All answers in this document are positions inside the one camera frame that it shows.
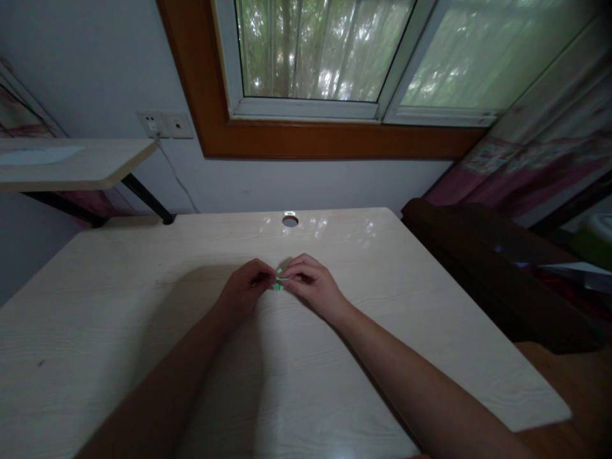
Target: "window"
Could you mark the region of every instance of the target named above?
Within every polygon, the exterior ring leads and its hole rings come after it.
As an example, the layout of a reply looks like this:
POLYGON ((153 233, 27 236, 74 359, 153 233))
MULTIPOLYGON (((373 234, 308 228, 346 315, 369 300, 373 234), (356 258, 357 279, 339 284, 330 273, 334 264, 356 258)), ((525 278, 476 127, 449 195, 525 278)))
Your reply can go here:
POLYGON ((157 0, 204 155, 269 159, 459 159, 603 4, 157 0))
POLYGON ((577 0, 217 0, 233 119, 491 126, 597 14, 577 0))

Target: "wall socket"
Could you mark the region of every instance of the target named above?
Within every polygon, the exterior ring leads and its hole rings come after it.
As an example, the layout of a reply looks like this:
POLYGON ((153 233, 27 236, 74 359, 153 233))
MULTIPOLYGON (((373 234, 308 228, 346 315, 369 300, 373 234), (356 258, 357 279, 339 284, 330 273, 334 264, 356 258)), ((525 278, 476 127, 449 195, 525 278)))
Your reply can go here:
POLYGON ((161 116, 170 131, 170 136, 173 138, 193 138, 186 114, 162 112, 161 116))
POLYGON ((193 138, 187 115, 182 112, 139 110, 136 116, 148 137, 193 138))
POLYGON ((168 128, 164 123, 161 112, 154 110, 140 110, 136 112, 136 116, 142 124, 148 137, 155 138, 159 135, 160 138, 169 138, 168 128))

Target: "green paper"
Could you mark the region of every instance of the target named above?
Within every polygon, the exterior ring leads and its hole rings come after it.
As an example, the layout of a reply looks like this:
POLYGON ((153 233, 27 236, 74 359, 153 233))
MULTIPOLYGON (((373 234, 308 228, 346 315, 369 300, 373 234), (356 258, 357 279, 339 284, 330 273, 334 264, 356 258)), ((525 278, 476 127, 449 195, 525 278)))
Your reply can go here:
MULTIPOLYGON (((282 273, 282 268, 278 268, 276 270, 276 272, 278 274, 282 273)), ((279 277, 279 276, 274 276, 274 279, 276 279, 276 284, 274 284, 274 291, 285 290, 285 287, 283 287, 282 285, 279 284, 280 281, 284 281, 285 279, 283 279, 282 277, 279 277)))

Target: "desk grommet hole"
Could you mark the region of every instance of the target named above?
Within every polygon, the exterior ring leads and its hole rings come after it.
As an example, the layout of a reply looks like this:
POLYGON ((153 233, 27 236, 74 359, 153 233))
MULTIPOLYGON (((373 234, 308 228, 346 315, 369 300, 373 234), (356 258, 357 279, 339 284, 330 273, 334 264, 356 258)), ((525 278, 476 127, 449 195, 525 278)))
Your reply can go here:
POLYGON ((285 215, 282 218, 282 223, 287 228, 294 228, 295 226, 298 226, 299 220, 297 219, 297 217, 294 217, 293 215, 285 215))

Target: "hand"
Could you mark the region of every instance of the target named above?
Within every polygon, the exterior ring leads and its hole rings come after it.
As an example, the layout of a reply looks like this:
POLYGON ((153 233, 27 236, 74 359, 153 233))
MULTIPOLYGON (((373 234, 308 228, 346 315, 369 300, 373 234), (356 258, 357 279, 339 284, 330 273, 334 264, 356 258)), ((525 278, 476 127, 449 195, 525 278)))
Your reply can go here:
POLYGON ((236 328, 253 310, 258 298, 274 285, 277 272, 259 258, 235 270, 210 310, 227 332, 236 328))
POLYGON ((332 325, 351 311, 353 305, 344 298, 329 270, 308 254, 291 260, 280 277, 293 276, 281 281, 290 292, 308 301, 310 306, 332 325))

